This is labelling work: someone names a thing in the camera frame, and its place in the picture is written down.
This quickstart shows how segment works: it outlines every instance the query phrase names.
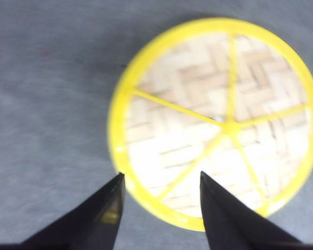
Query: gray carpet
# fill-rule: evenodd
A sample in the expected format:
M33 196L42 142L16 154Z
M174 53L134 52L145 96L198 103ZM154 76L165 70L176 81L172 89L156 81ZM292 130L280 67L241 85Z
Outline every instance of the gray carpet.
M19 242L115 175L107 111L121 72L160 32L226 16L287 41L313 73L313 1L0 0L0 242ZM313 242L313 173L272 221ZM126 196L115 249L208 249Z

